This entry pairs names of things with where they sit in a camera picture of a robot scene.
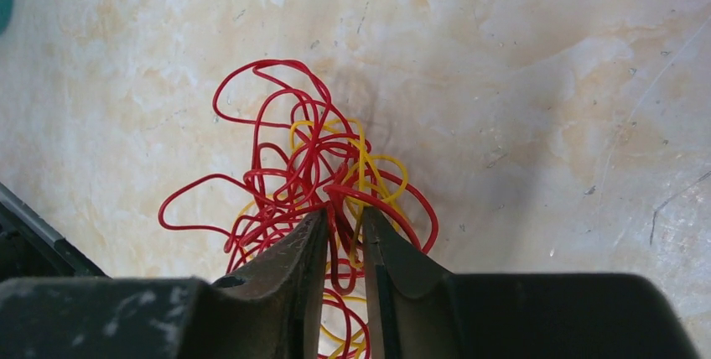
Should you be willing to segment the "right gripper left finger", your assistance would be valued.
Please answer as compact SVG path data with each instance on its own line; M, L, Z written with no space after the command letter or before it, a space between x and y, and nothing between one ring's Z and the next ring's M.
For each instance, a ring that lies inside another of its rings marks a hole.
M315 358L329 228L309 213L249 263L200 278L15 278L4 358Z

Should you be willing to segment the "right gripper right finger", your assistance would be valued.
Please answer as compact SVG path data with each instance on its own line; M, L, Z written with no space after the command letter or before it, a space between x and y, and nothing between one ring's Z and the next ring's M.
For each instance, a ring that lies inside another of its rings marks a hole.
M375 358L695 358L664 295L629 273L452 273L368 208Z

